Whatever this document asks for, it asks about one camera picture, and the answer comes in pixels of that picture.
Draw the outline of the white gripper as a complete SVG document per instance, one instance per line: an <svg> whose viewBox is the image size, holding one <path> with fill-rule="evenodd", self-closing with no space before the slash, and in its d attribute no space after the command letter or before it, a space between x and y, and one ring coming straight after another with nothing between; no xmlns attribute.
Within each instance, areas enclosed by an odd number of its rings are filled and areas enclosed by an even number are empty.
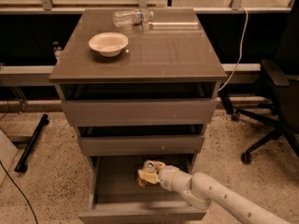
<svg viewBox="0 0 299 224"><path fill-rule="evenodd" d="M155 161L153 164L154 172L138 171L138 183L140 186L160 183L164 189L169 191L183 191L191 188L192 176L190 174L182 172L179 168L172 165L165 166L160 161Z"/></svg>

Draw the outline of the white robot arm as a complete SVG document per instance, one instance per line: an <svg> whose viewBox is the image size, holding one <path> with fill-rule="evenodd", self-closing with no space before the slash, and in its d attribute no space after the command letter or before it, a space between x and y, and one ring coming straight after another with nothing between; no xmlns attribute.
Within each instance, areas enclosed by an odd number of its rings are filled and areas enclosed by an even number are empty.
<svg viewBox="0 0 299 224"><path fill-rule="evenodd" d="M160 161L146 161L138 175L141 180L177 192L195 208L208 209L211 202L217 203L242 224L291 224L204 173L191 175Z"/></svg>

